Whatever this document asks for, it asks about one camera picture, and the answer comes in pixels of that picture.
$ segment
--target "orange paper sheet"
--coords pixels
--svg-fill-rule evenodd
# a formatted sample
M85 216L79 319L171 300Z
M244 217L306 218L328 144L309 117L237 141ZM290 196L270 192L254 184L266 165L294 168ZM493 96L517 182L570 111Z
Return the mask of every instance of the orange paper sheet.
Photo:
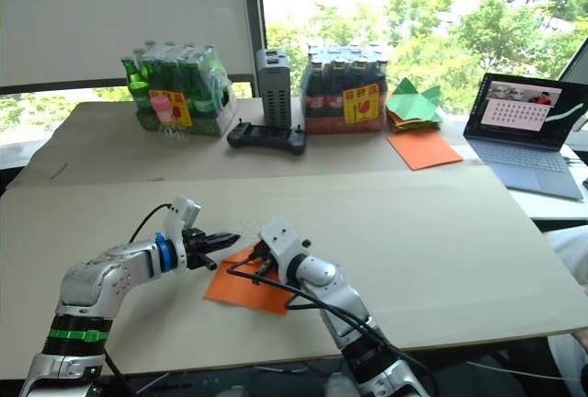
M388 141L412 170L463 161L435 130L410 130L388 136Z
M227 257L219 264L214 279L210 282L204 297L214 301L223 301L241 305L246 308L256 310L265 310L276 314L286 314L288 310L285 303L291 296L291 293L271 287L265 284L255 285L250 279L239 278L227 273L227 268L235 262L244 260L253 250L248 247L241 252ZM250 261L247 264L237 268L245 273L254 273L262 265L261 261ZM266 276L269 279L278 280L276 270L273 269Z

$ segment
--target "table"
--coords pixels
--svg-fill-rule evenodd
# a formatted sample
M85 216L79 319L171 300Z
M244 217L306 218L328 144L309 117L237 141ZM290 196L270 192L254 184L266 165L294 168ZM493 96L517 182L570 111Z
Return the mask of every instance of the table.
M452 121L456 130L463 131L465 122ZM459 146L459 153L470 160L480 159L471 146ZM516 203L525 211L527 216L535 221L588 221L588 190L582 185L588 177L588 166L578 157L570 146L564 144L560 153L571 159L568 164L583 200L572 200L522 190L508 189Z
M63 134L74 130L83 111L95 109L89 104L75 111L48 143L52 150L41 149L2 197L0 352L10 356L0 357L0 379L24 377L40 351L65 270L126 242L151 207L175 195L203 206L197 225L207 232L242 235L213 255L217 261L253 243L266 221L285 215L312 240L314 254L342 266L398 346L455 346L588 323L582 290L476 160L412 172L383 133L311 137L301 157L234 151L218 139L188 139L182 146L139 130L140 138L130 135L135 121L129 105L96 110L102 120L118 114L118 126L92 133L82 123L77 135L83 141L68 144ZM250 119L258 109L241 103ZM447 129L447 140L463 146ZM121 142L126 135L127 143ZM115 145L111 155L103 154ZM50 153L67 163L57 175L48 172ZM100 179L103 184L94 184ZM154 217L141 236L161 230L162 220ZM205 270L167 274L129 295L107 342L122 370L337 352L315 311L276 316L202 301L212 276Z

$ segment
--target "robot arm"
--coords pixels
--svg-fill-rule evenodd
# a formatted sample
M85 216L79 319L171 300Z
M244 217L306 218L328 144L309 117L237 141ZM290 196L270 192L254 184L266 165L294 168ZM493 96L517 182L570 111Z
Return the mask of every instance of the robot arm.
M346 282L341 268L310 255L307 249L310 243L302 243L285 219L271 221L259 237L261 242L254 251L277 264L282 283L298 285L312 297L355 315L377 333L381 341L386 341L357 291ZM321 310L321 317L341 350L361 395L428 397L408 363L381 342L375 342L331 312Z
M164 235L118 245L67 271L45 346L33 358L20 396L29 395L40 380L82 384L79 389L87 391L87 383L100 375L110 326L133 287L167 271L217 267L206 254L233 245L239 235L206 235L191 228L199 211L194 201L176 198L164 220Z

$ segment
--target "game controller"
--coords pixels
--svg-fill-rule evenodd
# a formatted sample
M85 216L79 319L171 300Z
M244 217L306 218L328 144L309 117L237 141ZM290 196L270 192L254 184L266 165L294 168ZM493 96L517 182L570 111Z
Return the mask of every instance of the game controller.
M306 147L306 136L300 125L296 129L274 128L254 125L239 119L239 124L227 135L227 142L234 148L263 146L301 155Z

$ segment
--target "window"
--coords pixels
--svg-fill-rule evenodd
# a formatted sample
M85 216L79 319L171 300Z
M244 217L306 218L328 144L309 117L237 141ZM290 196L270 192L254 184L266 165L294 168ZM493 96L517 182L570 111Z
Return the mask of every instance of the window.
M307 44L387 47L389 88L441 85L469 113L485 72L557 79L588 35L588 0L263 0L267 46L285 49L298 87ZM295 94L300 90L293 89Z
M232 91L237 98L252 97L250 82L233 83ZM131 100L126 86L0 96L0 146L48 140L77 104L83 101Z

